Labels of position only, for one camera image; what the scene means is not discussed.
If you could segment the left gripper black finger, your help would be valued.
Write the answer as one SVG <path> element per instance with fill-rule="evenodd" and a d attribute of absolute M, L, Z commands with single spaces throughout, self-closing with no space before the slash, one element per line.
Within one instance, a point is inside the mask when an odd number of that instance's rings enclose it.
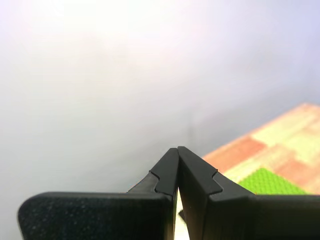
<path fill-rule="evenodd" d="M 179 153 L 170 148 L 129 191 L 46 192 L 17 212 L 25 240 L 172 240 Z"/>
<path fill-rule="evenodd" d="M 317 240 L 318 195 L 257 195 L 184 146 L 179 192 L 192 240 Z"/>

